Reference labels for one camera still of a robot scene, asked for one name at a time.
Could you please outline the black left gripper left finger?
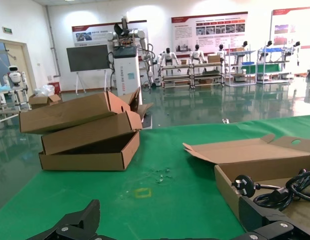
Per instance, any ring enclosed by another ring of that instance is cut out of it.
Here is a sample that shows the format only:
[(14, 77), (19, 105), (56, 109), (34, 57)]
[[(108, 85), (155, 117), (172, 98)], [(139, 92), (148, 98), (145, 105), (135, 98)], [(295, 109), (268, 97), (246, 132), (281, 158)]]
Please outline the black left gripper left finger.
[(102, 240), (100, 201), (93, 199), (85, 209), (65, 214), (52, 228), (30, 237), (31, 240)]

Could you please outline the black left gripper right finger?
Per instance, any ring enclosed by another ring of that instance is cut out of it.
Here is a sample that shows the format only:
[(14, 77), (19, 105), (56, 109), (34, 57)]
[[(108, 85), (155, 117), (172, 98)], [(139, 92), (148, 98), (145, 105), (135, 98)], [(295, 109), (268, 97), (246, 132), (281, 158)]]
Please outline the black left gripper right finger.
[(238, 201), (239, 221), (246, 233), (236, 240), (310, 240), (310, 229), (279, 210), (258, 206), (246, 196)]

